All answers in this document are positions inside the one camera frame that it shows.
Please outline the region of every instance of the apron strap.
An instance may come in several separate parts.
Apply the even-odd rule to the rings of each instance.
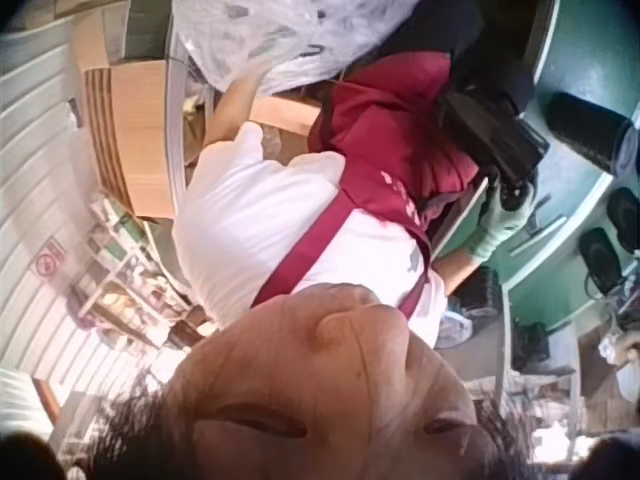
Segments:
[[[407,320],[413,316],[416,308],[418,308],[418,302],[420,302],[420,298],[422,297],[422,292],[424,292],[426,284],[426,272],[422,272],[420,278],[418,278],[418,281],[411,291],[407,293],[407,295],[402,299],[402,302],[400,302],[400,305],[398,305],[398,310],[407,317]]]
[[[311,228],[271,273],[253,300],[251,308],[278,295],[290,294],[318,261],[355,208],[351,198],[341,188]]]

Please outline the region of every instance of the hand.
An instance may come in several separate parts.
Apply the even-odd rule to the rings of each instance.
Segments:
[[[487,212],[465,244],[474,259],[480,263],[486,262],[496,248],[526,225],[533,213],[535,197],[535,189],[532,185],[528,186],[527,198],[522,206],[518,210],[508,211],[502,208],[500,201],[502,186],[498,182],[498,188],[493,191],[489,199]]]

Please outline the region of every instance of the eye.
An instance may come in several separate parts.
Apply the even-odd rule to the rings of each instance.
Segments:
[[[467,427],[467,424],[456,420],[436,419],[425,425],[424,432],[427,435],[441,435],[465,427]]]
[[[308,433],[303,422],[262,405],[228,405],[216,410],[210,418],[282,438],[304,438]]]

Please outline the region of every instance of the wall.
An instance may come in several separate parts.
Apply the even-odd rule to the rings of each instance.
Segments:
[[[93,149],[67,101],[79,96],[71,20],[0,37],[0,367],[75,390],[118,382],[135,359],[78,329],[65,292],[89,260]],[[48,281],[32,270],[51,237],[67,251]]]
[[[28,375],[0,368],[0,433],[27,431],[48,440],[53,425]]]

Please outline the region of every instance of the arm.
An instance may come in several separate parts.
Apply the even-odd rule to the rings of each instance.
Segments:
[[[436,259],[431,268],[436,272],[445,286],[445,295],[451,295],[482,262],[473,258],[466,248],[459,248]]]
[[[266,71],[253,72],[231,84],[213,115],[207,119],[202,148],[236,138],[242,124],[249,120],[258,87],[265,74]]]

